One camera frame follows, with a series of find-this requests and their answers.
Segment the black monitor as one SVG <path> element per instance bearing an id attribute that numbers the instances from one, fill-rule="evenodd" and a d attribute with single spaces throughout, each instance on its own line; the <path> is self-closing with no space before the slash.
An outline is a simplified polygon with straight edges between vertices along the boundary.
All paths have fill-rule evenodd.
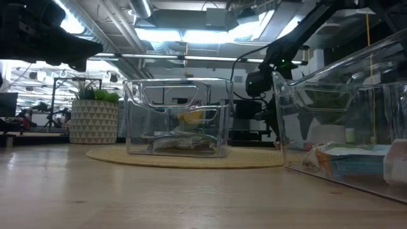
<path id="1" fill-rule="evenodd" d="M 13 117 L 17 109 L 18 93 L 0 93 L 0 117 Z"/>

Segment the pale granola bar wrapper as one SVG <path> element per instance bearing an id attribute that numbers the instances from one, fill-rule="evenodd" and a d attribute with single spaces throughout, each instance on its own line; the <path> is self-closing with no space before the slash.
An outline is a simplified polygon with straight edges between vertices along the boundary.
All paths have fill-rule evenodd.
<path id="1" fill-rule="evenodd" d="M 295 142 L 295 141 L 286 141 L 286 142 L 275 141 L 273 144 L 277 149 L 287 148 L 300 151 L 310 151 L 313 146 L 313 144 L 310 142 Z"/>

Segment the round woven straw placemat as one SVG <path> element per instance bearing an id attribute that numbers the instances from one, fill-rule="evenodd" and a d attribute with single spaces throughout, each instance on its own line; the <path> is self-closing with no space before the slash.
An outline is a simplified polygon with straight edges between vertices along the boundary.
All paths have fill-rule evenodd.
<path id="1" fill-rule="evenodd" d="M 108 146 L 92 149 L 86 156 L 93 160 L 177 169 L 255 169 L 280 167 L 284 164 L 281 152 L 268 148 L 229 147 L 222 158 L 200 158 L 186 156 L 131 155 L 124 146 Z"/>

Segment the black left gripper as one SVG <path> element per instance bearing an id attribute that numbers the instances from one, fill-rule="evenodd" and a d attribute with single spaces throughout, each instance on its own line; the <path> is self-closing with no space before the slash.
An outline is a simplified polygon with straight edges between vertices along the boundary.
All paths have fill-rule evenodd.
<path id="1" fill-rule="evenodd" d="M 103 45 L 58 27 L 65 17 L 53 0 L 0 0 L 0 59 L 44 60 L 48 41 L 48 64 L 86 71 L 86 60 L 103 52 Z"/>

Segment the light blue granola bar wrapper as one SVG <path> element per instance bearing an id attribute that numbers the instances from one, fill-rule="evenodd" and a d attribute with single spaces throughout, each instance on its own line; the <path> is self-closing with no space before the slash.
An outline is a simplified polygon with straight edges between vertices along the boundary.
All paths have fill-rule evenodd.
<path id="1" fill-rule="evenodd" d="M 301 165 L 323 171 L 327 177 L 383 174 L 383 159 L 389 145 L 319 144 L 305 154 Z"/>

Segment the dark plant in white pot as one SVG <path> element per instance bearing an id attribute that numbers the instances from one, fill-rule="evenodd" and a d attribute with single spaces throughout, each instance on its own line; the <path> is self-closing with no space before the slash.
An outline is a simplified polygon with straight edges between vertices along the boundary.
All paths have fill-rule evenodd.
<path id="1" fill-rule="evenodd" d="M 343 116 L 352 96 L 338 90 L 301 89 L 298 111 L 303 140 L 313 144 L 336 141 L 345 142 Z"/>

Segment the black aluminium table frame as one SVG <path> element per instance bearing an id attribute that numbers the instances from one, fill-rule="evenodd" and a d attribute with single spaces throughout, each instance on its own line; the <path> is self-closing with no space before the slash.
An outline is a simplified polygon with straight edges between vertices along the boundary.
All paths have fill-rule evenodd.
<path id="1" fill-rule="evenodd" d="M 0 148 L 12 146 L 32 146 L 42 144 L 70 143 L 69 137 L 64 135 L 13 135 L 0 134 Z"/>

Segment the black metal rack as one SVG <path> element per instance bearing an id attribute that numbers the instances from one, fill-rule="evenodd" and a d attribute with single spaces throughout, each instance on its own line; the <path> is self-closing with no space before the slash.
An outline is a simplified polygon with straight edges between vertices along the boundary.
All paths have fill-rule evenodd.
<path id="1" fill-rule="evenodd" d="M 56 96 L 57 89 L 59 87 L 61 87 L 66 81 L 71 81 L 72 86 L 77 87 L 78 95 L 81 95 L 82 91 L 84 91 L 85 88 L 91 87 L 94 84 L 94 82 L 99 83 L 99 89 L 102 88 L 102 79 L 98 79 L 98 78 L 84 78 L 84 77 L 76 77 L 76 76 L 70 77 L 70 78 L 61 78 L 61 77 L 54 78 L 50 114 L 49 114 L 49 118 L 48 118 L 48 123 L 45 125 L 45 127 L 48 127 L 49 129 L 51 129 L 53 124 L 55 124 L 55 126 L 57 127 L 57 123 L 53 120 L 53 116 L 54 116 L 54 114 L 56 114 L 56 112 L 54 111 L 55 96 Z"/>

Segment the clear plastic bin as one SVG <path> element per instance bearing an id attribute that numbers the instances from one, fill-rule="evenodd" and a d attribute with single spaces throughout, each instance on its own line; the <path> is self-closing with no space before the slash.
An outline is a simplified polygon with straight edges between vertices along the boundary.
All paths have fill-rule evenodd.
<path id="1" fill-rule="evenodd" d="M 221 158 L 226 156 L 233 83 L 222 78 L 158 78 L 123 83 L 127 153 Z M 217 151 L 147 152 L 152 138 L 171 131 L 212 135 Z"/>
<path id="2" fill-rule="evenodd" d="M 295 81 L 273 75 L 281 142 L 303 140 L 298 111 L 301 89 L 338 90 L 352 99 L 343 116 L 355 129 L 351 145 L 389 145 L 407 139 L 407 29 Z M 301 165 L 308 151 L 281 148 L 287 168 L 357 188 L 407 204 L 407 186 L 394 186 L 380 175 L 327 177 L 323 171 Z"/>

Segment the long LED light bar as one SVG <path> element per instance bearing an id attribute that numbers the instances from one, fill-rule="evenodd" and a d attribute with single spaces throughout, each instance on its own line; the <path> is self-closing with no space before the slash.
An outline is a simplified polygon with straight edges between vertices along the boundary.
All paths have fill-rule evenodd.
<path id="1" fill-rule="evenodd" d="M 209 57 L 209 56 L 196 56 L 196 55 L 157 55 L 157 54 L 121 54 L 121 53 L 99 53 L 93 58 L 102 59 L 155 59 L 155 60 L 196 60 L 196 61 L 216 61 L 216 62 L 246 62 L 251 64 L 260 64 L 262 59 L 251 58 L 233 58 L 233 57 Z"/>

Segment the succulent in white patterned pot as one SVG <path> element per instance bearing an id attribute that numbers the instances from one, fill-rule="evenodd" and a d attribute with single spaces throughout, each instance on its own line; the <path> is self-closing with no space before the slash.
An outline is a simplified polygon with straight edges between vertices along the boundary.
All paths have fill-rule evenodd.
<path id="1" fill-rule="evenodd" d="M 76 78 L 72 102 L 69 140 L 73 144 L 114 144 L 118 138 L 119 99 L 95 83 L 101 80 Z"/>

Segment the black printer on stand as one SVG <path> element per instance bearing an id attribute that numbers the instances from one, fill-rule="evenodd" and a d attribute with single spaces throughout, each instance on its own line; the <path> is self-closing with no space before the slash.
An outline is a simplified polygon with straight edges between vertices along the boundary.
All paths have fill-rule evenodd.
<path id="1" fill-rule="evenodd" d="M 228 144 L 231 146 L 274 148 L 275 134 L 265 121 L 262 103 L 234 100 Z"/>

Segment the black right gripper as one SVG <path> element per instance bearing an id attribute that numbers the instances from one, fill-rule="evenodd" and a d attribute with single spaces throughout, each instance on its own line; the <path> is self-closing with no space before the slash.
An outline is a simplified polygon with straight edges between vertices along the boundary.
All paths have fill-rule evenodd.
<path id="1" fill-rule="evenodd" d="M 287 64 L 274 67 L 273 70 L 275 72 L 278 72 L 284 79 L 291 80 L 293 78 L 292 73 L 291 73 L 291 68 Z M 275 134 L 275 140 L 273 142 L 274 145 L 280 146 L 281 140 L 280 140 L 279 127 L 278 127 L 276 98 L 277 98 L 277 94 L 276 94 L 276 92 L 273 92 L 273 97 L 266 104 L 265 110 L 262 112 L 256 113 L 254 117 L 256 120 L 265 121 L 265 123 L 270 127 L 272 132 Z"/>

